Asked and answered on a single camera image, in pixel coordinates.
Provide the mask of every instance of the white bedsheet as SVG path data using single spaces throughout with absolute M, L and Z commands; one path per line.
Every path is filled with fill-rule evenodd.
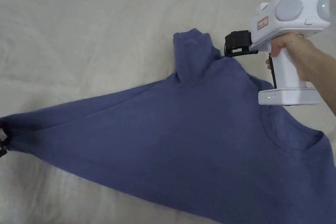
M 0 0 L 0 116 L 113 93 L 174 71 L 172 37 L 194 27 L 222 49 L 249 28 L 268 0 Z M 332 26 L 312 38 L 336 55 Z M 240 56 L 271 81 L 265 54 Z M 323 130 L 336 150 L 336 119 L 325 103 L 289 108 Z M 0 159 L 0 223 L 214 223 L 78 178 L 27 154 Z

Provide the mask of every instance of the black clip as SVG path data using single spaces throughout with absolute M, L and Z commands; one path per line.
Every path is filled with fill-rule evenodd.
M 233 31 L 225 37 L 224 56 L 236 57 L 239 55 L 257 54 L 257 50 L 250 51 L 249 46 L 252 45 L 251 33 L 248 30 Z
M 0 157 L 7 154 L 6 146 L 9 145 L 11 134 L 9 128 L 5 124 L 0 124 Z

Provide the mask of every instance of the blue fabric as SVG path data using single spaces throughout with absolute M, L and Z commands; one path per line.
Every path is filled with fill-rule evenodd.
M 1 118 L 10 149 L 221 223 L 335 223 L 324 134 L 260 106 L 271 85 L 222 58 L 209 34 L 177 33 L 174 49 L 177 72 L 163 81 Z

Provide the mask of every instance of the human hand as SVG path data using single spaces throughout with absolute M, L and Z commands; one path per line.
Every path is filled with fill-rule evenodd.
M 299 79 L 310 81 L 310 66 L 314 64 L 314 59 L 318 57 L 319 50 L 310 40 L 307 40 L 296 33 L 287 33 L 271 41 L 272 51 L 270 56 L 276 57 L 281 48 L 286 47 L 294 66 L 296 67 Z M 270 69 L 269 60 L 266 60 L 267 68 Z

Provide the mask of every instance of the forearm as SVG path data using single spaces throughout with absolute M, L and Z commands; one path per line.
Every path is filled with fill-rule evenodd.
M 310 82 L 336 115 L 336 59 L 318 50 L 306 67 Z

